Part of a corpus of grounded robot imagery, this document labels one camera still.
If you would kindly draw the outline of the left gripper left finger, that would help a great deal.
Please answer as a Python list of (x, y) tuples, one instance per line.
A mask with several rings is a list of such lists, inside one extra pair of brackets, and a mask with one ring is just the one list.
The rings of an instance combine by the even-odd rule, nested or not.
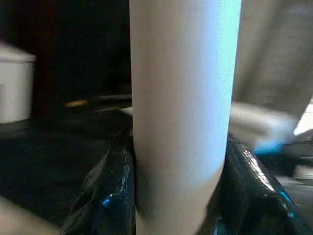
[(63, 235), (135, 234), (133, 134), (115, 134), (99, 163), (85, 177), (62, 225)]

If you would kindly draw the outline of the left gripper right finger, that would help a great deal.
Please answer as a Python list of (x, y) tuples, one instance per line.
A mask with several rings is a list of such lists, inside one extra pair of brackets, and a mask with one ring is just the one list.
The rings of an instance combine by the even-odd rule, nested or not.
[(227, 136), (217, 235), (311, 235), (309, 222), (250, 148)]

